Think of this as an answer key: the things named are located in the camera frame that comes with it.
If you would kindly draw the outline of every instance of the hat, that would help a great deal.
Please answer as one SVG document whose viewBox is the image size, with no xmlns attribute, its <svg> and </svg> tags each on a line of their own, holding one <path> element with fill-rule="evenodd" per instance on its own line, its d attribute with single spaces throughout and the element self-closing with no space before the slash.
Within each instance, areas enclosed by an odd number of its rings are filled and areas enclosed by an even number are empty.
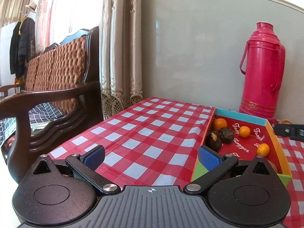
<svg viewBox="0 0 304 228">
<path fill-rule="evenodd" d="M 29 9 L 32 13 L 36 13 L 35 10 L 37 8 L 37 4 L 34 2 L 30 2 L 28 5 L 25 5 L 26 8 Z"/>
</svg>

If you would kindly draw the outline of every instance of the wooden sofa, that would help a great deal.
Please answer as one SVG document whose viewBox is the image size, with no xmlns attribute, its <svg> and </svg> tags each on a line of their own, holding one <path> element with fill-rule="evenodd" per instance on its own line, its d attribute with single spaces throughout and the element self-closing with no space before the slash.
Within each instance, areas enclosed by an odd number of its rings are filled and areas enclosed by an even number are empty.
<svg viewBox="0 0 304 228">
<path fill-rule="evenodd" d="M 26 93 L 0 101 L 0 120 L 16 117 L 14 143 L 2 154 L 11 176 L 20 182 L 39 155 L 103 120 L 99 87 L 99 29 L 30 60 Z M 7 93 L 9 88 L 0 87 Z M 51 121 L 42 131 L 31 134 L 28 111 L 52 102 L 65 116 Z"/>
</svg>

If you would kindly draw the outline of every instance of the black clamp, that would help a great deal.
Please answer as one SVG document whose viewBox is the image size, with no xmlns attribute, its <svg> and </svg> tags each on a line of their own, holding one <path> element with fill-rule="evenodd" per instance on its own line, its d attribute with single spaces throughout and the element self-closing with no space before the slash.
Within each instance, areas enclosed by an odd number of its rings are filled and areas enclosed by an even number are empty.
<svg viewBox="0 0 304 228">
<path fill-rule="evenodd" d="M 291 140 L 304 142 L 303 124 L 276 124 L 274 133 L 277 136 L 290 137 Z"/>
</svg>

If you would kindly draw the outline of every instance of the colorful box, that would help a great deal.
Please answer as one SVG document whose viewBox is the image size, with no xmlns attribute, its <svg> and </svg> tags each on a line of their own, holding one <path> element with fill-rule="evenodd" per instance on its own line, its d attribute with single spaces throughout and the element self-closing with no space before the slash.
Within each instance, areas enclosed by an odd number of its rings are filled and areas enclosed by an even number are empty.
<svg viewBox="0 0 304 228">
<path fill-rule="evenodd" d="M 270 146 L 270 153 L 267 159 L 277 167 L 278 176 L 283 184 L 286 186 L 290 182 L 292 175 L 287 159 L 268 120 L 223 109 L 215 110 L 213 119 L 216 118 L 224 118 L 227 121 L 228 127 L 235 131 L 234 141 L 229 145 L 224 144 L 218 151 L 220 155 L 233 154 L 240 160 L 252 160 L 256 156 L 256 149 L 259 144 L 266 143 Z M 238 135 L 238 130 L 241 126 L 248 126 L 250 128 L 251 135 L 249 138 L 244 139 Z M 214 166 L 220 164 L 215 159 L 208 158 L 206 160 L 206 157 L 209 156 L 206 155 L 206 152 L 203 153 L 203 148 L 200 147 L 191 181 L 208 172 L 208 169 L 211 170 L 212 165 L 208 165 L 207 161 L 211 160 Z"/>
</svg>

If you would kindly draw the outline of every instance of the dried fruit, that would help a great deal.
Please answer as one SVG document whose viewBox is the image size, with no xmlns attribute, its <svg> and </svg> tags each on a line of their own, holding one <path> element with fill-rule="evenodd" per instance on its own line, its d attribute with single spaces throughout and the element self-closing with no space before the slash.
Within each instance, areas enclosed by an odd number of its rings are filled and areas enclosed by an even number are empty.
<svg viewBox="0 0 304 228">
<path fill-rule="evenodd" d="M 230 144 L 233 142 L 234 139 L 234 133 L 233 130 L 230 128 L 221 128 L 219 131 L 219 134 L 221 136 L 221 140 L 225 144 Z"/>
<path fill-rule="evenodd" d="M 212 149 L 215 152 L 218 152 L 218 150 L 222 146 L 222 140 L 221 136 L 218 131 L 211 131 L 207 136 L 205 140 L 205 145 Z"/>
</svg>

